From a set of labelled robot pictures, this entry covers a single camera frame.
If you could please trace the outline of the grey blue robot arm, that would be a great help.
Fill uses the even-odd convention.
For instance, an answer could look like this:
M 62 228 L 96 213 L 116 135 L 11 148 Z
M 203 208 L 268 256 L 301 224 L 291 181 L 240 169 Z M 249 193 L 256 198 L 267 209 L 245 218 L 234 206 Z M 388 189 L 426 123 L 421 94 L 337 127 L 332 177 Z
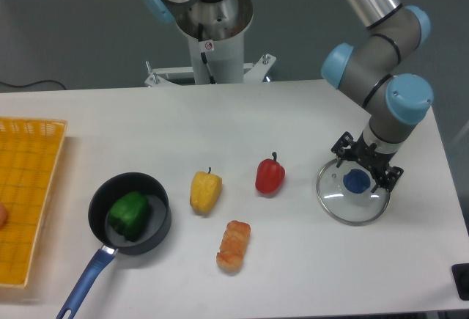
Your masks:
M 244 68 L 244 33 L 253 18 L 251 0 L 142 0 L 164 23 L 176 23 L 187 37 L 197 84 L 261 81 L 270 60 Z M 326 57 L 322 77 L 370 114 L 359 139 L 345 133 L 332 148 L 338 164 L 355 162 L 392 191 L 402 169 L 390 164 L 401 144 L 433 102 L 426 80 L 392 70 L 429 36 L 428 15 L 400 0 L 348 0 L 369 31 L 356 48 L 342 43 Z

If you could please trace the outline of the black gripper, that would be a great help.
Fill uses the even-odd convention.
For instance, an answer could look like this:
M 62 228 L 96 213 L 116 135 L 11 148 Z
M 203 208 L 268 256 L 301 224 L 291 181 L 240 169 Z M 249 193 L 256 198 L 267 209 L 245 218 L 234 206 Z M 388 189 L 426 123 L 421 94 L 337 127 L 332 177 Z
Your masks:
M 375 182 L 372 193 L 379 188 L 391 193 L 404 173 L 400 167 L 389 166 L 395 153 L 379 153 L 375 143 L 367 145 L 362 139 L 355 142 L 348 131 L 345 131 L 336 141 L 331 152 L 336 156 L 336 168 L 339 168 L 345 161 L 349 161 L 357 162 L 369 171 Z

